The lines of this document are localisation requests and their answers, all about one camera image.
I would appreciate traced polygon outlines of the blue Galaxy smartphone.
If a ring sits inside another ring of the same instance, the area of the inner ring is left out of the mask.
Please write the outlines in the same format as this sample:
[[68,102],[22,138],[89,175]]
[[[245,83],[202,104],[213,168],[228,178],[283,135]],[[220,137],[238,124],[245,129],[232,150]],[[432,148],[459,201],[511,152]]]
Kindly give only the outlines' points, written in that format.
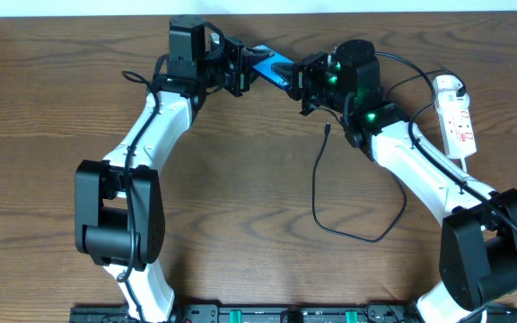
[[294,62],[265,45],[257,45],[254,49],[268,52],[269,57],[256,63],[253,70],[279,89],[288,89],[291,85]]

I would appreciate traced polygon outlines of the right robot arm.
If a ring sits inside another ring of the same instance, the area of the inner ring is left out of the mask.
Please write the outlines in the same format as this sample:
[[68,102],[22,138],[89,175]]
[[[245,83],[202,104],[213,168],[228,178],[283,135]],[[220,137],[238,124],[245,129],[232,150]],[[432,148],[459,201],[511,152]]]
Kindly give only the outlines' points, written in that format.
[[380,57],[370,41],[352,39],[299,63],[272,54],[255,69],[298,100],[303,115],[323,109],[335,116],[346,140],[411,190],[441,225],[441,280],[415,303],[417,320],[516,320],[517,308],[501,298],[517,291],[517,190],[496,191],[457,165],[456,144],[475,150],[465,83],[452,72],[417,72],[445,133],[438,149],[384,91]]

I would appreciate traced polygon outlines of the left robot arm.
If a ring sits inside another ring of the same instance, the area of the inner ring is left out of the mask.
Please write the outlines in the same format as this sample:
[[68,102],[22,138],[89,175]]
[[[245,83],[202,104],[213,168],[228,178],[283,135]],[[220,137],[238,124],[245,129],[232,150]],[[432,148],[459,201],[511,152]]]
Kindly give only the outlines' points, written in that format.
[[127,315],[139,322],[181,320],[159,262],[165,236],[160,173],[173,146],[209,95],[241,96],[257,78],[254,65],[274,55],[245,46],[199,15],[175,15],[169,23],[169,51],[152,76],[123,72],[145,87],[142,113],[102,160],[82,161],[74,181],[75,246],[116,279]]

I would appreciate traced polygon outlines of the white USB charger plug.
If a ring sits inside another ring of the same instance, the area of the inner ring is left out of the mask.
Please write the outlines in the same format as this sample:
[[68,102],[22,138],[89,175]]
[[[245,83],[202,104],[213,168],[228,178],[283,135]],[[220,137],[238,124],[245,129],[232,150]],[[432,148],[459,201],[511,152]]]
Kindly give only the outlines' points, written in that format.
[[462,96],[458,96],[458,93],[452,90],[436,93],[435,110],[440,115],[468,110],[469,104],[470,98],[467,93]]

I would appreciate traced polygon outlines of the white power strip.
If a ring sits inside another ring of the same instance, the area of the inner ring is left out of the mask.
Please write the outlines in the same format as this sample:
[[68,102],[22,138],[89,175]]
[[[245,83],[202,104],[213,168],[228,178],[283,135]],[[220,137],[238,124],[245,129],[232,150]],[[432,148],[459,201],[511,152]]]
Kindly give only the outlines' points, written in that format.
[[[436,76],[433,86],[435,100],[436,93],[445,90],[456,91],[458,96],[466,93],[464,83],[452,74]],[[443,135],[444,152],[449,159],[462,160],[477,152],[469,109],[456,113],[438,114],[438,118]]]

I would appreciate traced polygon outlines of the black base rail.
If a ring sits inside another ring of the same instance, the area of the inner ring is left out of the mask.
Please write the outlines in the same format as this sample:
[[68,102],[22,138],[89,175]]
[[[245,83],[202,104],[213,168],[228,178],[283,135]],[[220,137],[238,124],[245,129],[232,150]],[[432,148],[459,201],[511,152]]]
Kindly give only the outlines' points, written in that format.
[[[517,314],[487,311],[465,322],[517,323]],[[282,307],[221,307],[215,304],[191,304],[181,308],[180,319],[170,322],[190,323],[365,323],[425,322],[411,306],[371,303],[362,307],[282,308]],[[128,306],[72,307],[70,323],[139,322],[128,314]]]

